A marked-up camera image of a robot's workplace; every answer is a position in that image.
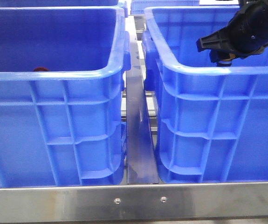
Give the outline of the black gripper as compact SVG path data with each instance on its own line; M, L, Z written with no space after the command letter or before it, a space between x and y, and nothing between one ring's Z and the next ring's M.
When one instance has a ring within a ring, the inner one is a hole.
M196 41L198 52L210 49L229 52L237 57L261 54L268 46L268 0L245 4L227 25Z

